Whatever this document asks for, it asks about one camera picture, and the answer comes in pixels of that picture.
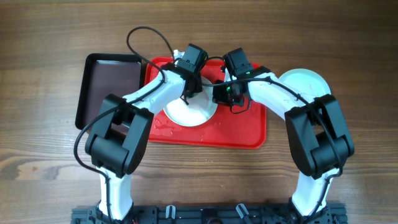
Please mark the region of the white plate with stain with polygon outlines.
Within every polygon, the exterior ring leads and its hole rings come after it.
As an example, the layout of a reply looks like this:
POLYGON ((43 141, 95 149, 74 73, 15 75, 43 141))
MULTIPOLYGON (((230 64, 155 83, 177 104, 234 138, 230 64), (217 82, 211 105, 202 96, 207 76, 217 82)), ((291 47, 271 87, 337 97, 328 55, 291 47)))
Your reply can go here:
POLYGON ((216 112, 218 105, 212 99, 213 88, 204 86, 202 92, 187 99, 188 104, 181 98, 173 100, 164 108, 164 113, 171 121, 181 126, 199 126, 209 121, 216 112))

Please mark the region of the light blue plate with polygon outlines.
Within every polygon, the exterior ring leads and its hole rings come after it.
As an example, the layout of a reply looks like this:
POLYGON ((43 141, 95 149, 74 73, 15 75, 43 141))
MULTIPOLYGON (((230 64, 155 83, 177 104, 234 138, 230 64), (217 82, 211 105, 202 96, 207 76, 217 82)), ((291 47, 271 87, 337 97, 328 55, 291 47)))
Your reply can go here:
POLYGON ((330 87, 323 77, 308 69, 296 68, 289 70, 282 74, 279 80, 296 90, 315 97, 331 94, 330 87))

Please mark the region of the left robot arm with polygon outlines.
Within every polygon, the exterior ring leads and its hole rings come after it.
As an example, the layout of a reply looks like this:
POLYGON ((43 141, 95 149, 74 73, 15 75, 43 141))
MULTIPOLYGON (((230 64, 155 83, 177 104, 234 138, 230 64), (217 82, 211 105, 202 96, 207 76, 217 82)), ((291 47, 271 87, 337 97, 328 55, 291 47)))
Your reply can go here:
POLYGON ((131 175, 144 156, 154 116, 173 100, 202 90, 200 67, 207 58, 203 49, 189 44, 138 91, 124 97, 109 94, 97 117, 81 130, 90 133, 85 143, 89 169, 101 178, 96 208, 101 223, 132 223, 131 175))

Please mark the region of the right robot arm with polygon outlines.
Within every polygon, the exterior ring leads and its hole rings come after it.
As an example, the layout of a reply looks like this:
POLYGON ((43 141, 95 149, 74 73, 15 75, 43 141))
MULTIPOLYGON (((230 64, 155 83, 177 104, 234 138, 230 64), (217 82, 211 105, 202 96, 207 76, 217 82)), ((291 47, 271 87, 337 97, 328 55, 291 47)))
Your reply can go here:
POLYGON ((232 107, 260 103, 284 121, 290 153, 300 171, 290 199, 298 222, 309 223, 326 210, 331 181, 343 174, 354 143, 337 99, 299 90, 264 66, 253 67, 243 49, 222 57, 225 80, 213 84, 213 101, 232 107))

